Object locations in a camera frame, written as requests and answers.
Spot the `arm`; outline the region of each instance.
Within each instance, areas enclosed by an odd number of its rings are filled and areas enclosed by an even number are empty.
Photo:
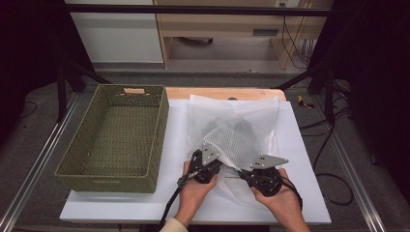
[[[280,169],[279,173],[281,176],[288,178],[284,169]],[[270,197],[264,196],[254,187],[251,188],[251,191],[255,195],[255,199],[265,205],[272,212],[278,222],[289,232],[309,231],[302,215],[298,198],[291,189],[282,186],[276,195]]]
[[[189,161],[184,162],[184,174],[188,172],[189,165]],[[187,231],[183,230],[184,228],[182,228],[181,225],[183,225],[185,228],[190,225],[190,222],[195,216],[196,211],[198,211],[199,207],[202,205],[205,196],[216,184],[217,176],[214,176],[209,184],[199,184],[195,180],[188,181],[188,183],[184,186],[184,188],[182,188],[181,192],[179,193],[180,204],[175,218],[171,219],[169,223],[167,221],[165,227],[161,230],[161,232]]]

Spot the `wicker basket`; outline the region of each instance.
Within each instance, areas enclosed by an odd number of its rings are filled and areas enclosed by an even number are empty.
[[[100,85],[55,175],[75,191],[154,192],[168,108],[164,86]]]

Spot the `white mesh bag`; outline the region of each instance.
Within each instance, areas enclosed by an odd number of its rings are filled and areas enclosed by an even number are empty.
[[[261,154],[278,157],[275,126],[278,97],[260,101],[219,101],[190,96],[188,159],[191,151],[208,143],[223,162],[218,187],[237,203],[263,206],[236,170],[250,170]]]

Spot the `sleeve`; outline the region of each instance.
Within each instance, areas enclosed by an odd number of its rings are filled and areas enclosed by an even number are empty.
[[[161,232],[188,232],[188,229],[177,219],[170,217],[166,221]]]

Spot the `white platform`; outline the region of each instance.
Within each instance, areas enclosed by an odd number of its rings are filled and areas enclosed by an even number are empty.
[[[188,103],[188,100],[169,100],[168,124],[155,193],[72,191],[60,219],[76,223],[158,223],[182,175],[187,149]],[[290,102],[280,103],[276,136],[280,156],[289,159],[289,163],[283,167],[304,199],[306,222],[331,223]],[[177,198],[169,211],[169,217],[175,215],[178,204]],[[217,188],[207,195],[192,221],[192,224],[275,223],[278,223],[277,220],[268,210],[238,205]]]

